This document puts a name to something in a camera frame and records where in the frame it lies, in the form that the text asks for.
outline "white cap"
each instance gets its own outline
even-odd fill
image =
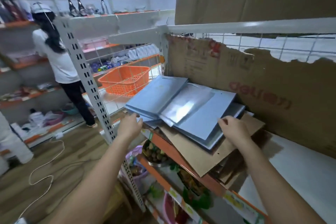
[[[31,12],[33,14],[49,13],[49,12],[52,12],[52,10],[48,5],[43,4],[41,2],[36,2],[31,6]]]

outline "white shirt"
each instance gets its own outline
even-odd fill
[[[56,53],[46,43],[48,34],[41,29],[33,31],[33,41],[40,56],[46,55],[58,83],[78,82],[78,73],[70,59],[69,53]]]

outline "long black hair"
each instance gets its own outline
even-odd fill
[[[55,25],[52,23],[55,19],[55,14],[53,12],[33,13],[32,16],[41,29],[48,34],[45,44],[47,44],[56,53],[64,53],[65,49],[60,44],[60,34]]]

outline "black pants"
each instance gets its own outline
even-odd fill
[[[81,88],[85,92],[84,86],[81,81],[72,82],[72,83],[60,83],[61,87],[65,91],[65,94],[77,107],[79,113],[86,121],[86,124],[93,125],[95,124],[95,118],[89,111],[89,108],[86,106],[85,100],[82,97]]]

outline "hand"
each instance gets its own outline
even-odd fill
[[[250,134],[247,130],[245,123],[242,120],[226,116],[218,119],[218,124],[221,127],[223,134],[229,141],[241,150],[241,147],[248,142],[252,142]]]
[[[132,115],[126,114],[124,118],[121,119],[118,128],[118,137],[127,140],[134,140],[141,131],[142,128],[142,118],[137,122],[137,115],[133,113]]]

